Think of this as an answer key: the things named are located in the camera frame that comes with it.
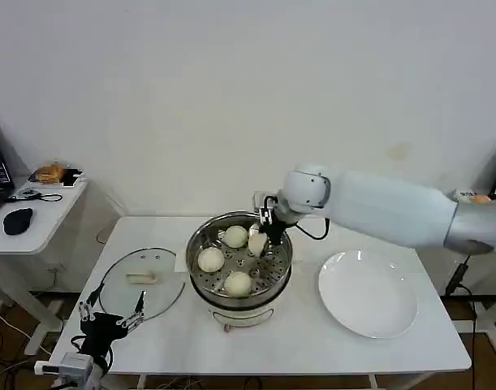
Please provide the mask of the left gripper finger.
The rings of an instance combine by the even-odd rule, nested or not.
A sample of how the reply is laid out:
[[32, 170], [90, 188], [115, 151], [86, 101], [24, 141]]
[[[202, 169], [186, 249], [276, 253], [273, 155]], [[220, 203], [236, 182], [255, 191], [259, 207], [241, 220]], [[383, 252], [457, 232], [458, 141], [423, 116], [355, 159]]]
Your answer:
[[134, 311], [126, 318], [122, 318], [116, 324], [122, 328], [136, 328], [144, 321], [144, 296], [145, 290], [140, 294]]
[[79, 302], [79, 315], [81, 321], [94, 321], [96, 319], [93, 313], [93, 307], [97, 303], [99, 296], [105, 284], [100, 283], [96, 289], [94, 289], [85, 301]]

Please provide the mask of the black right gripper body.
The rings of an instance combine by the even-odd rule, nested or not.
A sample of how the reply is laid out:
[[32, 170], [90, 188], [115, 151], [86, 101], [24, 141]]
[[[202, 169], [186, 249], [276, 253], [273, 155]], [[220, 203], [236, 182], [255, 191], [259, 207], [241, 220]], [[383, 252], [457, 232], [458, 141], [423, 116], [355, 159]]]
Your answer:
[[269, 242], [272, 245], [282, 244], [284, 233], [289, 228], [289, 224], [278, 219], [275, 214], [271, 216], [271, 220], [266, 224], [266, 234]]

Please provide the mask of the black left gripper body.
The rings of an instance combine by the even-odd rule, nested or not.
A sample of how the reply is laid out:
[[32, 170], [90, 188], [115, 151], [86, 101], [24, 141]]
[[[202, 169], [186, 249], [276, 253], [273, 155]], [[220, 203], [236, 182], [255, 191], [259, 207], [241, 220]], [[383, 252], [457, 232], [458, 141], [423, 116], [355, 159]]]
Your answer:
[[128, 329], [118, 324], [123, 317], [116, 314], [95, 313], [94, 320], [80, 322], [80, 330], [85, 335], [80, 347], [82, 354], [105, 358], [112, 343], [128, 334]]

